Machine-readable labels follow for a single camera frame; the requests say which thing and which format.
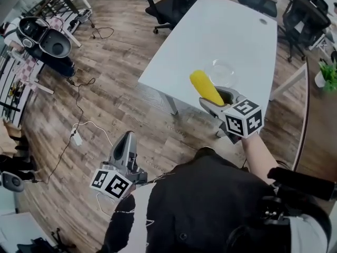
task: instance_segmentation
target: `person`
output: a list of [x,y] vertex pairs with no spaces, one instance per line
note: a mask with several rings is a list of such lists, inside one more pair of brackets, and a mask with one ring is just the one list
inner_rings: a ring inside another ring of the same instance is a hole
[[0,27],[0,34],[1,36],[4,37],[4,43],[7,46],[13,47],[18,52],[23,53],[25,48],[15,32],[19,25],[19,21],[20,18],[15,18],[10,23],[9,22],[3,23]]
[[192,161],[132,191],[116,207],[98,253],[326,252],[329,217],[306,197],[319,220],[298,216],[291,227],[262,222],[261,200],[275,196],[267,174],[279,165],[257,133],[242,144],[250,172],[202,148]]
[[35,175],[31,172],[37,170],[34,158],[30,157],[30,162],[25,162],[23,159],[24,158],[22,157],[10,158],[6,155],[0,154],[0,172],[10,172],[19,176],[24,181],[35,180]]
[[[10,23],[3,23],[0,26],[0,35],[4,38],[4,43],[7,46],[13,47],[19,53],[23,53],[25,47],[16,34],[20,20],[21,19],[18,17],[13,19]],[[39,52],[40,55],[36,55],[36,52],[29,48],[27,48],[27,52],[32,57],[45,63],[62,76],[71,77],[75,74],[75,63],[73,63],[73,61],[68,56],[64,58],[56,58],[42,51]]]

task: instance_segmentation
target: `black cable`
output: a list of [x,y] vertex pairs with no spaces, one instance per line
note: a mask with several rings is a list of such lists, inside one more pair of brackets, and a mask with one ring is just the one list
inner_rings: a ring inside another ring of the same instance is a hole
[[[114,34],[114,32],[115,32],[115,30],[114,30],[113,28],[111,28],[111,27],[101,27],[101,28],[96,28],[96,27],[95,27],[95,24],[91,21],[91,19],[88,18],[88,20],[91,22],[91,27],[92,27],[93,29],[96,29],[96,31],[98,32],[98,34],[100,35],[100,38],[101,38],[102,40],[111,37],[111,36]],[[111,29],[111,30],[112,30],[112,33],[111,33],[109,36],[102,37],[101,34],[100,34],[100,29]]]
[[62,27],[61,27],[61,30],[62,30],[62,29],[63,29],[63,26],[64,26],[63,20],[62,20],[61,18],[59,18],[59,17],[56,17],[56,16],[54,16],[54,18],[57,18],[57,19],[59,19],[59,20],[62,22]]
[[88,81],[87,83],[84,83],[84,84],[80,84],[80,85],[75,85],[75,84],[73,84],[75,87],[78,88],[77,98],[76,98],[76,106],[81,110],[81,116],[80,116],[80,119],[78,120],[77,127],[76,127],[74,133],[72,133],[72,134],[70,135],[70,137],[69,137],[69,142],[68,142],[68,144],[66,145],[66,147],[64,148],[64,150],[63,150],[63,152],[62,152],[62,154],[61,154],[61,156],[60,156],[60,159],[58,160],[58,163],[56,164],[56,166],[55,166],[55,168],[53,169],[52,173],[48,176],[47,181],[45,182],[45,181],[43,181],[43,180],[33,180],[33,181],[31,181],[32,183],[40,183],[40,182],[42,182],[42,183],[45,183],[45,184],[49,184],[49,180],[50,180],[51,176],[54,174],[54,172],[55,172],[55,170],[57,169],[58,165],[60,164],[61,159],[62,159],[62,156],[63,156],[65,150],[66,150],[66,149],[68,148],[68,146],[70,145],[72,136],[74,136],[74,134],[76,133],[76,131],[77,131],[77,129],[78,129],[78,126],[80,125],[80,122],[81,122],[83,113],[84,113],[83,109],[82,109],[80,106],[78,106],[78,104],[77,104],[78,99],[80,98],[80,87],[81,87],[81,86],[87,86],[87,85],[94,84],[95,81],[96,81],[96,79],[95,79],[95,78],[92,78],[90,81]]
[[244,165],[246,164],[246,162],[247,162],[247,158],[246,158],[245,161],[243,162],[243,165],[242,165],[241,169],[244,168]]

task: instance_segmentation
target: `black shirt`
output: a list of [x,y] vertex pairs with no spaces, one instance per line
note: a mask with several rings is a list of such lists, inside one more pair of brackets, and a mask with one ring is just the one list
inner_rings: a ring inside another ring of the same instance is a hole
[[274,195],[209,149],[123,199],[100,252],[224,252],[233,230],[259,216],[259,200]]

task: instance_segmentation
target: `wooden floor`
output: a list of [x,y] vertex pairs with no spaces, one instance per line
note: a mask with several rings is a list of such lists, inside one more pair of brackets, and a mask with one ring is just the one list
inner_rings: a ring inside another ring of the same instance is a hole
[[[241,145],[233,146],[216,138],[217,121],[180,102],[177,102],[179,114],[172,116],[165,111],[155,91],[137,83],[170,33],[152,33],[157,23],[144,12],[146,0],[88,1],[96,27],[110,26],[115,31],[109,39],[101,40],[97,34],[93,39],[93,29],[87,22],[75,33],[82,47],[74,46],[71,53],[78,68],[73,80],[80,84],[96,78],[95,84],[81,88],[78,104],[84,110],[82,122],[95,122],[107,131],[112,142],[127,130],[133,130],[138,137],[137,161],[149,172],[150,179],[176,164],[185,163],[203,146],[213,147],[241,166],[245,160]],[[109,30],[102,31],[102,36],[109,33]],[[287,56],[288,45],[279,44],[273,89],[303,63],[296,56],[290,64]],[[39,91],[31,96],[23,129],[43,170],[41,178],[46,179],[56,166],[81,112],[75,105],[77,90],[64,78],[45,68],[41,83],[55,93]],[[302,80],[271,102],[261,131],[275,158],[289,165],[295,158],[301,135],[304,96],[305,81]],[[80,252],[89,253],[99,249],[110,219],[101,213],[96,193],[88,185],[100,162],[106,160],[111,146],[104,132],[92,124],[80,127],[79,133],[83,144],[78,147],[71,143],[48,185],[26,184],[19,197],[19,209],[30,211],[46,232],[60,227]],[[103,210],[111,214],[114,206],[103,197],[100,202]]]

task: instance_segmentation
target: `wire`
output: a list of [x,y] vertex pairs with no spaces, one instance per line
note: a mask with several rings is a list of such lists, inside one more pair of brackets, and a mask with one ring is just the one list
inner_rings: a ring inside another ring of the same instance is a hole
[[105,135],[106,135],[106,137],[107,137],[107,139],[109,140],[109,143],[110,143],[111,146],[113,147],[113,144],[111,143],[111,141],[110,141],[108,135],[106,134],[106,131],[105,131],[104,129],[100,128],[99,126],[97,126],[93,121],[87,121],[87,122],[85,122],[85,123],[83,123],[83,124],[78,124],[78,123],[76,123],[76,124],[73,125],[73,129],[74,129],[74,126],[77,125],[77,124],[78,124],[78,125],[85,125],[85,124],[88,124],[88,123],[93,123],[95,127],[97,127],[97,128],[100,129],[100,130],[103,130],[104,133],[105,133]]
[[[99,193],[97,193],[97,195],[96,195],[96,199],[97,199],[97,202],[98,202],[98,206],[100,207],[101,212],[102,212],[103,214],[107,215],[107,216],[110,218],[111,216],[108,215],[106,212],[104,212],[104,211],[102,210],[102,207],[101,207],[101,204],[100,204],[100,200],[98,199],[98,196],[99,196],[100,194],[102,194],[102,193],[99,192]],[[111,199],[111,198],[109,198],[109,199],[111,200],[112,204],[114,205],[114,204],[115,204],[114,200]]]
[[61,18],[59,18],[59,17],[56,17],[56,16],[54,16],[54,18],[57,18],[57,19],[59,19],[59,20],[62,22],[62,27],[61,27],[61,30],[63,30],[63,26],[64,26],[64,22],[63,22],[63,20],[62,20]]
[[244,168],[244,165],[246,164],[246,162],[247,162],[247,158],[246,158],[245,161],[243,162],[243,165],[242,165],[241,169]]
[[[93,29],[96,29],[96,31],[98,32],[98,34],[100,35],[100,38],[101,38],[102,40],[104,40],[104,39],[106,39],[106,38],[109,38],[109,37],[111,37],[111,36],[114,34],[115,29],[113,29],[113,28],[111,28],[111,27],[101,27],[101,28],[96,28],[96,27],[95,27],[95,24],[91,21],[91,19],[90,19],[90,18],[88,18],[88,19],[89,19],[89,21],[91,22],[91,27],[92,27]],[[100,34],[100,29],[111,29],[111,30],[112,30],[112,33],[111,33],[109,36],[102,37],[101,34]]]
[[[88,81],[88,82],[85,83],[85,84],[80,84],[80,85],[75,85],[75,84],[74,84],[74,86],[78,88],[77,98],[76,98],[76,106],[81,110],[81,116],[80,116],[80,119],[79,119],[78,122],[77,122],[76,130],[77,130],[77,128],[78,128],[79,123],[81,122],[81,119],[82,119],[82,116],[83,116],[83,113],[84,113],[84,111],[82,110],[82,108],[81,108],[80,106],[78,106],[78,104],[77,104],[78,98],[80,97],[80,87],[81,87],[81,86],[87,86],[87,85],[94,84],[95,81],[96,81],[96,79],[95,79],[95,78],[92,78],[90,81]],[[66,150],[66,149],[68,148],[68,146],[70,145],[71,138],[72,138],[73,135],[74,135],[73,133],[70,135],[68,144],[67,144],[66,147],[63,149],[63,152],[62,152],[62,154],[61,154],[61,156],[60,156],[60,159],[58,160],[58,163],[56,164],[56,166],[55,166],[55,168],[53,169],[52,173],[48,176],[47,181],[44,181],[44,180],[33,180],[32,183],[40,183],[40,182],[42,182],[42,183],[45,183],[45,184],[49,184],[49,180],[50,180],[51,176],[54,174],[54,172],[56,171],[58,165],[60,164],[61,159],[62,159],[62,156],[63,156],[65,150]]]

